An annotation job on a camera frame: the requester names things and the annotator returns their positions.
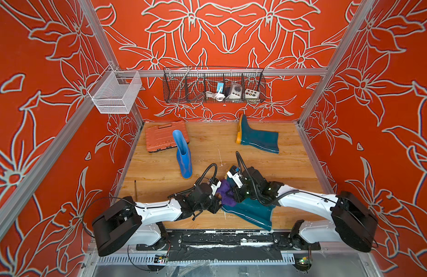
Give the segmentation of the teal boot with yellow sole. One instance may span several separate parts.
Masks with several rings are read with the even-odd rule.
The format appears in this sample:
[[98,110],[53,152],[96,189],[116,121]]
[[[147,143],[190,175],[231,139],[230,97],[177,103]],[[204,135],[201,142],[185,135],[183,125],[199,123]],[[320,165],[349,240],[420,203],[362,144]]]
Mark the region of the teal boot with yellow sole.
[[245,199],[238,203],[235,207],[222,206],[222,210],[238,216],[239,218],[257,226],[264,230],[272,230],[272,214],[275,206],[264,206],[257,200]]

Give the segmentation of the purple cloth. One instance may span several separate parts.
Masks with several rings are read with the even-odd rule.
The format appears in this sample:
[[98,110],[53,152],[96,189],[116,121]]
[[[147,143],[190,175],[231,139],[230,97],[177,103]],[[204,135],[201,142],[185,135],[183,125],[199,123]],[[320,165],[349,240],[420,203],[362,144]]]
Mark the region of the purple cloth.
[[221,180],[220,187],[215,194],[223,206],[235,207],[237,202],[234,197],[233,188],[227,180]]

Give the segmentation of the bright blue rubber boot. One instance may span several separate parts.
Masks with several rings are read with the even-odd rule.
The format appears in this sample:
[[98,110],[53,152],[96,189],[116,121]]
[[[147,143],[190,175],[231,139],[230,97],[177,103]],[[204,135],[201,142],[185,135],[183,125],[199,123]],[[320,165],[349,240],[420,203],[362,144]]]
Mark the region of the bright blue rubber boot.
[[173,131],[173,139],[177,146],[177,162],[184,179],[190,179],[193,174],[192,158],[188,143],[180,130]]

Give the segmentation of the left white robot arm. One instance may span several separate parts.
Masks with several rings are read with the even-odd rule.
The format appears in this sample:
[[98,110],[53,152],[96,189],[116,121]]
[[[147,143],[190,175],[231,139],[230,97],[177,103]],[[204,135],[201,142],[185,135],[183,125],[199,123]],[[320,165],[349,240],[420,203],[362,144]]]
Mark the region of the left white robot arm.
[[221,207],[216,196],[220,185],[217,179],[196,184],[164,202],[140,203],[130,196],[121,198],[92,222],[98,255],[111,255],[126,245],[155,245],[165,237],[158,226],[160,222],[196,218],[205,210],[217,213]]

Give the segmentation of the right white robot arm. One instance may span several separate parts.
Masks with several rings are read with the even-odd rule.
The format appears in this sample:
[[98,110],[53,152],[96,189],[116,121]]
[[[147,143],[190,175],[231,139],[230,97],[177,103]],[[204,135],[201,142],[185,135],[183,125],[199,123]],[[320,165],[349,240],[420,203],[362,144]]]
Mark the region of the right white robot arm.
[[322,194],[267,181],[253,167],[241,170],[232,166],[219,189],[223,210],[266,231],[271,231],[275,207],[295,208],[315,214],[321,220],[298,220],[288,241],[301,249],[320,242],[343,242],[368,253],[377,245],[378,219],[352,193]]

